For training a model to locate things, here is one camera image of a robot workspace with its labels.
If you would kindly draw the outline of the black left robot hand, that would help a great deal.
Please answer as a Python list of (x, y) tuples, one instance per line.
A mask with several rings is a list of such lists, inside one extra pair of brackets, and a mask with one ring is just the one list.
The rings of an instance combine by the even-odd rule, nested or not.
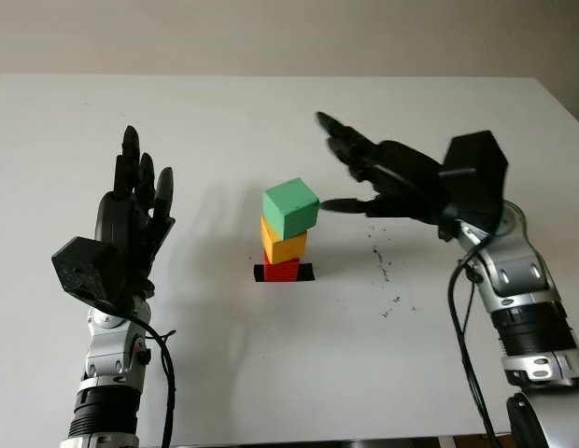
[(127, 286), (142, 299), (154, 296), (148, 279), (169, 231), (174, 174), (166, 167), (156, 175), (150, 155), (140, 150), (135, 127), (126, 127), (116, 158), (113, 189), (99, 204), (94, 237), (118, 249)]

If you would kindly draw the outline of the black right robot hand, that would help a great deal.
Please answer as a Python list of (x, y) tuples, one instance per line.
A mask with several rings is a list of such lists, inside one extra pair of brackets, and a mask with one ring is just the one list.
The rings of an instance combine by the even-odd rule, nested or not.
[(357, 182), (375, 191), (371, 200), (336, 198), (320, 203), (322, 210), (367, 217), (403, 217), (439, 227), (449, 203), (441, 186), (441, 164), (400, 142), (375, 143), (330, 115), (317, 112), (328, 134), (327, 146)]

